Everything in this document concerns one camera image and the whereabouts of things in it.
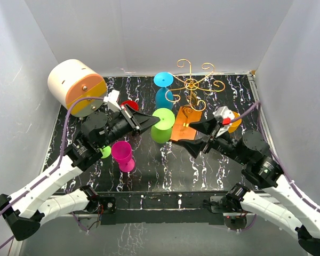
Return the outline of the blue wine glass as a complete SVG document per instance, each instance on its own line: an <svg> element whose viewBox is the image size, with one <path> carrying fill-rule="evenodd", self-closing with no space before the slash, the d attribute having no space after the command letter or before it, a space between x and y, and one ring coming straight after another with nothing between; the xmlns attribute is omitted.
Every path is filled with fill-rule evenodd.
<svg viewBox="0 0 320 256"><path fill-rule="evenodd" d="M156 109L173 108L173 94L169 91L169 86L173 83L173 76L168 72L160 72L155 75L154 83L159 87L155 96Z"/></svg>

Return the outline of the pink wine glass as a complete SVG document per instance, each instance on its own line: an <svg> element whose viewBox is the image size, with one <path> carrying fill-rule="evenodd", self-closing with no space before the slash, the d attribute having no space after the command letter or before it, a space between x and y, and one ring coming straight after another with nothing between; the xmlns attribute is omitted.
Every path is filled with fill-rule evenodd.
<svg viewBox="0 0 320 256"><path fill-rule="evenodd" d="M132 147L126 141L118 141L111 148L113 159L118 163L122 172L131 172L135 167Z"/></svg>

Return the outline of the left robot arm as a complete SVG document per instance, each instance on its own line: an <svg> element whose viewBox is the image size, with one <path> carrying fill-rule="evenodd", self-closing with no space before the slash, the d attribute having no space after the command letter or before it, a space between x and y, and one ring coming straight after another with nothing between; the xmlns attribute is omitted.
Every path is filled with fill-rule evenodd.
<svg viewBox="0 0 320 256"><path fill-rule="evenodd" d="M75 211L93 213L103 206L101 197L89 185L62 196L53 194L96 163L102 157L102 148L128 133L142 134L159 121L129 106L121 106L112 119L102 111L88 115L72 143L48 169L19 191L0 195L0 213L13 237L23 241L50 220Z"/></svg>

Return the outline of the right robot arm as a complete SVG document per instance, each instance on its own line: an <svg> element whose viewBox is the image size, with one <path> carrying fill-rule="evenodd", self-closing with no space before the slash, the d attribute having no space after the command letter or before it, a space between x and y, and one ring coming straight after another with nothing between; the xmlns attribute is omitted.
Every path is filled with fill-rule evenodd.
<svg viewBox="0 0 320 256"><path fill-rule="evenodd" d="M239 140L230 137L223 122L209 120L191 123L204 137L180 139L192 157L211 149L243 166L242 175L259 189L280 202L276 205L237 183L218 202L206 201L207 207L223 207L231 211L252 212L278 226L297 239L311 255L320 255L320 208L307 201L308 197L292 181L288 181L279 163L271 156L270 146L258 131L247 131Z"/></svg>

